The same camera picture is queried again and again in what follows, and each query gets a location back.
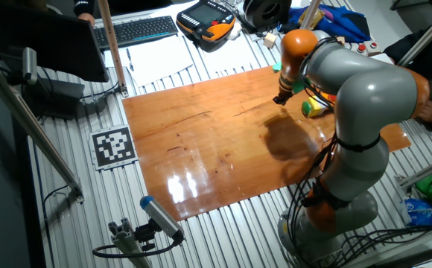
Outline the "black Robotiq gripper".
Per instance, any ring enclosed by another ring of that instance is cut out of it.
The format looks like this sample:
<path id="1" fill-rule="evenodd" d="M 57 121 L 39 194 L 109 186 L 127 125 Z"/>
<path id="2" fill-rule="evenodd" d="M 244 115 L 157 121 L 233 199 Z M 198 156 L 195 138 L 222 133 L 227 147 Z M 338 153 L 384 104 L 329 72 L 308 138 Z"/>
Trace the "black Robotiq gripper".
<path id="1" fill-rule="evenodd" d="M 284 106 L 289 98 L 293 96 L 293 85 L 295 78 L 284 72 L 279 76 L 279 94 L 273 98 L 274 103 Z"/>

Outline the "bare human hand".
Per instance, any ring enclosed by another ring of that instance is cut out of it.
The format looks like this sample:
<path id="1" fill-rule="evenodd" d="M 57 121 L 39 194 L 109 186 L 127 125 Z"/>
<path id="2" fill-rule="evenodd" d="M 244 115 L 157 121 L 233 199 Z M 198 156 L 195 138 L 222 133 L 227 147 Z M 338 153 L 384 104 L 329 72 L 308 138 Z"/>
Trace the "bare human hand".
<path id="1" fill-rule="evenodd" d="M 95 18 L 90 13 L 82 13 L 77 18 L 80 19 L 80 20 L 89 22 L 92 27 L 95 26 Z"/>
<path id="2" fill-rule="evenodd" d="M 417 118 L 426 123 L 432 123 L 432 101 L 428 101 L 423 107 Z"/>

